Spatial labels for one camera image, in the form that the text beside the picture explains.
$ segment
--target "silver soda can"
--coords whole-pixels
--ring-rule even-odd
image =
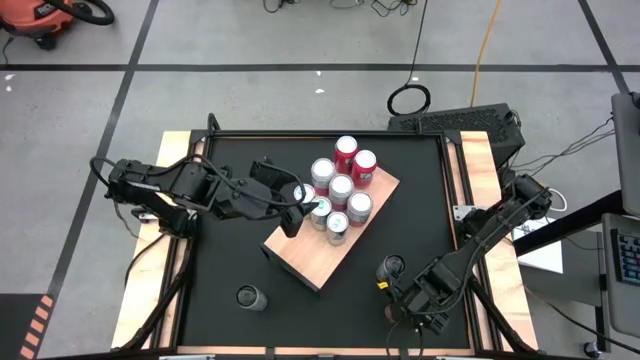
[[[347,175],[336,175],[329,185],[329,200],[335,211],[347,210],[349,196],[353,194],[353,181]]]
[[[362,226],[367,220],[373,210],[373,200],[371,196],[363,192],[353,193],[349,197],[347,203],[347,216],[349,217],[349,225]]]
[[[329,183],[335,174],[333,161],[327,158],[320,158],[311,165],[311,179],[316,195],[329,195]]]
[[[314,197],[316,197],[316,192],[315,190],[313,190],[313,186],[309,185],[309,184],[303,184],[304,185],[304,200],[302,200],[303,204],[306,203],[310,203],[311,200],[313,200]],[[295,190],[293,190],[293,197],[296,199],[296,201],[300,200],[300,198],[302,198],[302,189],[300,188],[300,185],[296,186]]]
[[[331,212],[331,201],[326,197],[319,196],[312,202],[317,202],[318,206],[311,212],[311,225],[316,230],[325,231],[327,230],[327,217]]]
[[[345,234],[349,227],[349,218],[343,212],[332,212],[327,218],[327,235],[329,244],[338,246],[344,244]]]

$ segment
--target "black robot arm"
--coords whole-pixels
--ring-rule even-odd
[[[280,217],[280,226],[288,237],[294,237],[306,214],[315,203],[302,204],[302,198],[285,202],[282,187],[300,179],[274,166],[269,159],[254,161],[250,176],[231,178],[231,169],[218,169],[200,155],[190,155],[170,167],[143,164],[136,160],[93,158],[113,166],[107,185],[106,198],[120,204],[143,207],[159,220],[160,231],[183,238],[194,231],[194,218],[198,214],[211,214],[218,220],[243,217],[266,220]],[[170,205],[159,194],[168,196],[176,206]]]
[[[410,317],[415,326],[440,333],[448,322],[446,312],[459,302],[473,277],[473,266],[516,226],[542,218],[551,206],[550,198],[551,193],[530,176],[516,177],[498,203],[487,210],[473,210],[456,222],[456,236],[463,245],[434,259],[410,284],[400,281],[402,259],[387,257],[376,276],[378,286],[392,300],[386,316],[392,321]]]

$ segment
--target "keyboard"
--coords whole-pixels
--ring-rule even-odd
[[[618,233],[613,248],[618,280],[640,286],[640,238]]]

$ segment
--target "gray concrete floor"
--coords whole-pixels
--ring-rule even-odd
[[[268,72],[165,68],[137,71],[130,84],[125,74],[132,75],[132,67],[125,66],[132,59],[180,65],[410,63],[422,1],[404,17],[384,19],[366,1],[364,7],[337,11],[328,1],[303,0],[269,15],[258,0],[108,0],[117,16],[113,26],[77,23],[50,52],[16,39],[7,49],[10,62],[44,64],[44,69],[0,68],[0,166],[11,169],[0,175],[5,239],[0,242],[0,293],[47,292],[85,189],[88,160],[109,126],[116,125],[108,157],[145,162],[155,161],[163,131],[203,128],[208,112],[215,112],[225,129],[384,129],[387,96],[404,83],[406,71],[323,71],[322,65]],[[149,5],[156,3],[139,59],[132,58]],[[431,0],[417,62],[473,64],[494,4]],[[589,5],[617,62],[640,64],[640,3]],[[6,39],[1,33],[0,44]],[[606,65],[575,0],[505,0],[483,62]],[[431,90],[431,110],[469,105],[473,73],[414,76]],[[624,73],[624,78],[632,90],[640,88],[640,74]],[[521,115],[527,146],[519,163],[559,152],[603,123],[611,111],[609,97],[618,91],[610,72],[531,67],[483,72],[479,81],[477,105],[507,102]],[[119,92],[121,109],[114,107]],[[410,110],[419,101],[413,95],[398,99],[399,108]],[[615,159],[615,144],[608,138],[557,160],[538,178],[567,197],[571,212],[619,187]],[[107,351],[111,344],[134,244],[102,199],[104,190],[99,185],[87,195],[92,201],[80,222],[41,357]],[[592,308],[554,302],[593,326]],[[582,355],[580,344],[592,336],[536,299],[529,304],[542,349]],[[632,357],[615,347],[608,356]]]

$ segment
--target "red soda can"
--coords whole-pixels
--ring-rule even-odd
[[[342,136],[336,142],[334,163],[338,174],[351,174],[353,158],[358,153],[358,142],[351,136]]]
[[[376,155],[369,150],[362,150],[356,154],[351,171],[353,185],[363,189],[371,185],[373,172],[376,170]]]

